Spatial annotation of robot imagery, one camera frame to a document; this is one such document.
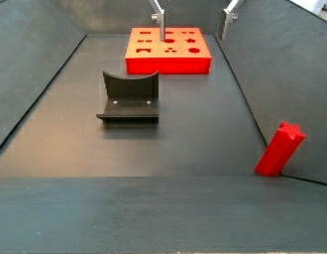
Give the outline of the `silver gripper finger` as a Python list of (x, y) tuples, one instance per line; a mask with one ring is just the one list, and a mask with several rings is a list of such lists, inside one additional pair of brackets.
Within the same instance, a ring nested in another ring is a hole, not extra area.
[(235, 11), (238, 10), (243, 1), (245, 0), (231, 0), (227, 7), (222, 10), (222, 23), (219, 32), (221, 40), (223, 40), (226, 37), (229, 24), (238, 18)]
[(163, 42), (165, 41), (165, 11), (161, 8), (157, 0), (147, 0), (147, 1), (153, 9), (153, 14), (150, 15), (150, 18), (159, 25), (159, 41)]

